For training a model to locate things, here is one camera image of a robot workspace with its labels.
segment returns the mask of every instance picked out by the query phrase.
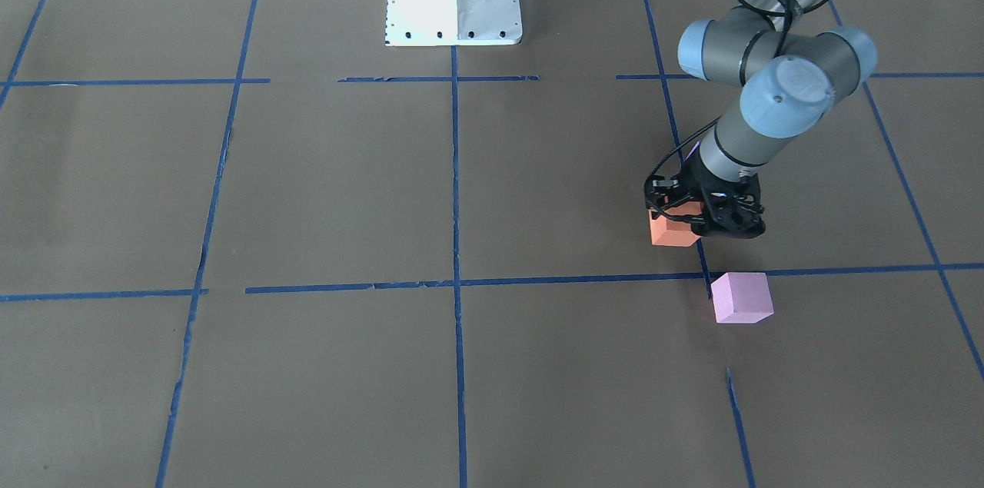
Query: cube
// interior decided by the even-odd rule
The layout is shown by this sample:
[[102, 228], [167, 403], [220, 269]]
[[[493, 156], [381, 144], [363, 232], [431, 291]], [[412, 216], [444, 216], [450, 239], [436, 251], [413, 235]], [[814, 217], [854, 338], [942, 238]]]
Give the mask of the cube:
[[773, 296], [763, 272], [726, 272], [710, 285], [717, 323], [759, 323], [773, 315]]
[[[682, 221], [669, 221], [666, 217], [650, 212], [650, 236], [653, 239], [653, 246], [675, 246], [688, 247], [700, 239], [700, 236], [690, 230], [690, 226]], [[699, 201], [688, 201], [686, 204], [677, 205], [667, 209], [671, 215], [700, 215], [703, 212], [703, 205]]]

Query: light blue cap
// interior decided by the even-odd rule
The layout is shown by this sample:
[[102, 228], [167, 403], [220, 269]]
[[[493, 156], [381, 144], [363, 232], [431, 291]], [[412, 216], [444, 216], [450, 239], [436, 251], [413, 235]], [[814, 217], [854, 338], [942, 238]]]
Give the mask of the light blue cap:
[[828, 32], [844, 39], [854, 49], [858, 57], [858, 65], [861, 67], [861, 79], [858, 81], [858, 86], [861, 86], [861, 83], [868, 81], [868, 77], [875, 72], [875, 67], [878, 67], [878, 48], [875, 47], [875, 41], [856, 27], [837, 27]]
[[711, 22], [710, 19], [700, 19], [688, 25], [677, 46], [677, 61], [680, 63], [680, 68], [704, 81], [707, 81], [707, 77], [703, 75], [703, 36], [707, 33], [707, 27]]
[[749, 79], [740, 102], [756, 133], [791, 138], [806, 133], [833, 106], [833, 85], [807, 58], [781, 56]]

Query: gray floor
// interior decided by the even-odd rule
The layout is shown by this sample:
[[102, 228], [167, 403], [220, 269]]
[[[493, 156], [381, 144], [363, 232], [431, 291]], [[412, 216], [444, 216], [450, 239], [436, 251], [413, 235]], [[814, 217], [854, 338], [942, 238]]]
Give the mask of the gray floor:
[[729, 0], [0, 0], [0, 486], [980, 488], [984, 0], [834, 2], [878, 74], [702, 260], [639, 187]]

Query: pink cube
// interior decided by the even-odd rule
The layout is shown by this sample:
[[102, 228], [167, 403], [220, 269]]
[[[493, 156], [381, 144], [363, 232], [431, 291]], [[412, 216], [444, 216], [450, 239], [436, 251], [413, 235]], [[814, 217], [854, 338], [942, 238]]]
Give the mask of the pink cube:
[[710, 285], [717, 323], [759, 323], [773, 315], [769, 279], [763, 272], [726, 272]]

